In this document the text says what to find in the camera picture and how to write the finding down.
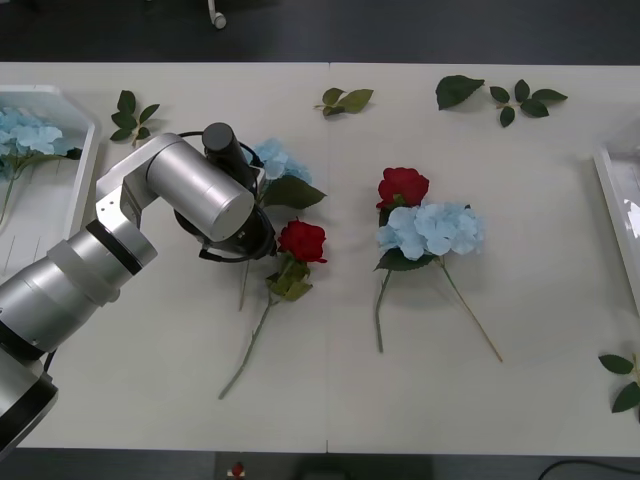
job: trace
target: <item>artificial flower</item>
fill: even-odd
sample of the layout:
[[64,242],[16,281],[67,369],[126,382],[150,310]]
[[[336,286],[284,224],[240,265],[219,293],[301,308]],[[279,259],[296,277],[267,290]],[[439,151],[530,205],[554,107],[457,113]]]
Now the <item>artificial flower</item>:
[[[269,138],[256,145],[254,151],[264,163],[267,180],[277,180],[285,175],[292,175],[311,185],[309,169],[294,160],[277,138]],[[245,158],[250,162],[252,157],[248,152],[245,152]]]
[[437,256],[450,250],[465,255],[478,250],[484,241],[482,219],[469,206],[454,203],[423,205],[417,209],[414,225],[416,232],[425,239],[426,251]]
[[409,260],[417,260],[424,255],[425,241],[415,227],[417,211],[417,207],[397,207],[391,212],[389,221],[380,227],[376,236],[380,253],[400,248]]
[[260,318],[258,326],[251,334],[249,348],[242,359],[242,364],[220,392],[218,399],[222,400],[242,375],[271,309],[282,301],[295,302],[311,290],[313,285],[308,283],[311,270],[307,263],[326,262],[326,260],[320,258],[324,241],[324,230],[321,227],[309,225],[298,220],[289,222],[289,225],[282,230],[278,239],[278,242],[280,242],[280,248],[278,249],[280,255],[277,258],[278,271],[266,278],[268,288],[267,307]]
[[429,180],[418,173],[415,168],[385,168],[384,180],[378,185],[378,193],[382,201],[378,208],[393,207],[398,204],[397,195],[402,198],[402,205],[415,207],[429,191]]
[[326,240],[324,229],[293,220],[282,230],[278,243],[279,252],[290,252],[300,262],[326,263],[322,258],[322,244]]

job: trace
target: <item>flower stem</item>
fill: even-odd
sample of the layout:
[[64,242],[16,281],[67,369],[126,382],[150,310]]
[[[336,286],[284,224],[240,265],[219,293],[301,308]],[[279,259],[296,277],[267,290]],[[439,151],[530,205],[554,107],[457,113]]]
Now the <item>flower stem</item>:
[[9,181],[9,187],[7,188],[7,194],[4,196],[4,205],[2,206],[2,215],[0,215],[0,225],[2,225],[2,221],[4,220],[4,214],[7,212],[7,205],[9,205],[9,197],[11,196],[11,190],[13,190],[13,182],[16,180],[15,174],[11,177]]
[[376,335],[378,338],[378,351],[380,353],[384,353],[384,347],[382,346],[382,329],[380,328],[380,305],[382,305],[382,295],[384,295],[384,291],[387,289],[389,277],[391,277],[391,270],[387,270],[387,276],[384,277],[380,295],[378,295],[378,301],[376,302]]
[[269,310],[271,310],[271,307],[273,307],[274,305],[277,305],[277,304],[278,304],[278,302],[274,301],[273,298],[271,298],[271,293],[269,293],[269,303],[267,303],[267,308],[265,309],[264,313],[262,314],[262,318],[260,319],[260,323],[258,324],[258,328],[256,328],[256,330],[251,334],[251,343],[249,343],[249,348],[247,349],[247,353],[244,354],[244,359],[242,360],[242,365],[240,365],[240,368],[238,368],[238,371],[236,371],[236,373],[233,376],[233,378],[231,379],[231,381],[229,383],[227,383],[227,386],[224,387],[222,392],[220,392],[220,395],[218,395],[218,400],[222,400],[227,395],[227,393],[229,393],[229,390],[231,390],[231,387],[233,387],[233,385],[236,383],[238,378],[240,378],[240,375],[242,375],[242,372],[244,371],[245,367],[247,366],[247,363],[249,362],[249,357],[251,356],[251,352],[253,351],[253,347],[256,344],[256,340],[258,340],[258,335],[260,335],[260,330],[262,330],[264,322],[267,319],[267,315],[269,314]]
[[238,306],[238,311],[242,311],[242,306],[244,305],[244,292],[247,288],[247,277],[249,277],[249,262],[247,260],[244,262],[244,275],[242,276],[242,286],[240,287],[240,305]]
[[480,320],[478,320],[478,318],[475,316],[475,314],[471,310],[471,307],[469,307],[469,305],[467,305],[467,302],[465,302],[464,298],[462,297],[462,294],[458,290],[458,287],[456,287],[456,284],[453,283],[453,279],[451,278],[451,275],[449,275],[449,271],[447,270],[447,267],[444,266],[444,262],[442,260],[440,260],[438,263],[439,263],[440,267],[442,268],[442,271],[444,272],[444,274],[447,276],[447,280],[449,280],[449,283],[453,287],[453,290],[458,294],[458,298],[460,299],[462,304],[465,306],[465,308],[467,309],[467,311],[471,315],[471,318],[473,318],[473,320],[476,322],[476,324],[480,328],[480,331],[482,332],[482,335],[484,336],[485,340],[489,343],[489,345],[493,349],[493,353],[495,353],[496,357],[498,357],[498,360],[500,360],[500,362],[502,362],[502,357],[498,353],[498,349],[495,347],[495,345],[493,344],[493,342],[489,338],[489,335],[487,335],[487,332],[484,331],[484,328],[482,328],[482,324],[480,323]]

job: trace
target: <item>white table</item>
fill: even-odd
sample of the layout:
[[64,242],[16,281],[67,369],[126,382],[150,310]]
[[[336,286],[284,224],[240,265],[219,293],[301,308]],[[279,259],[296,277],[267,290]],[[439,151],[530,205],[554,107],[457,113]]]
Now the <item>white table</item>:
[[[438,112],[435,87],[455,73],[509,90],[525,78],[570,98],[503,130],[488,94]],[[198,260],[166,204],[145,211],[159,257],[60,350],[60,401],[25,446],[638,454],[634,414],[610,413],[623,381],[597,359],[637,349],[640,325],[591,145],[637,114],[640,68],[4,64],[0,82],[59,85],[98,114],[105,139],[122,88],[163,104],[163,131],[225,121],[247,143],[279,137],[329,194],[305,213],[327,230],[329,263],[314,268],[304,301],[274,310],[223,402],[264,306],[268,262],[252,270],[238,313],[239,269]],[[373,88],[373,104],[325,121],[311,107],[329,86]],[[105,166],[129,151],[105,145]],[[386,166],[419,168],[431,199],[485,216],[484,253],[450,263],[504,364],[435,268],[392,276],[377,353],[373,237]]]

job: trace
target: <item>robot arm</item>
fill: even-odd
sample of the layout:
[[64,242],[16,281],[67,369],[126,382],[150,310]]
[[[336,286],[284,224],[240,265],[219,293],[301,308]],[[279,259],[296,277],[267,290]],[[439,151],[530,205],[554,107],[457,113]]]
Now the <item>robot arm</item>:
[[[241,155],[233,131],[214,126],[213,140],[223,143],[216,152]],[[209,153],[203,156],[174,134],[154,138],[97,182],[97,220],[0,286],[0,460],[56,401],[58,390],[38,359],[114,302],[156,257],[139,230],[142,210],[156,198],[165,199],[205,246],[238,254],[261,245],[251,258],[271,251],[273,229],[255,205],[255,190],[216,166]],[[241,162],[246,168],[244,157]],[[251,181],[257,184],[256,177]]]

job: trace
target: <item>dark floor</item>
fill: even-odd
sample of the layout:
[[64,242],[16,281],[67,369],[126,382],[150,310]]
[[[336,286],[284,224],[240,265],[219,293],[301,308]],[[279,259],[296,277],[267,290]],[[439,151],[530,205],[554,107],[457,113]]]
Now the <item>dark floor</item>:
[[638,0],[11,0],[0,61],[640,64]]
[[[12,0],[0,5],[0,61],[640,65],[639,0],[221,0],[218,9],[223,31],[211,26],[207,0]],[[248,480],[320,467],[366,480],[535,480],[553,462],[19,450],[0,479],[219,480],[237,460]],[[640,469],[640,460],[620,462]],[[577,466],[547,480],[578,478],[631,477]]]
[[[247,480],[536,480],[557,459],[452,455],[289,455],[264,453],[18,450],[2,480],[226,480],[240,461]],[[640,459],[605,459],[640,469]],[[565,465],[545,480],[627,480],[588,465]]]

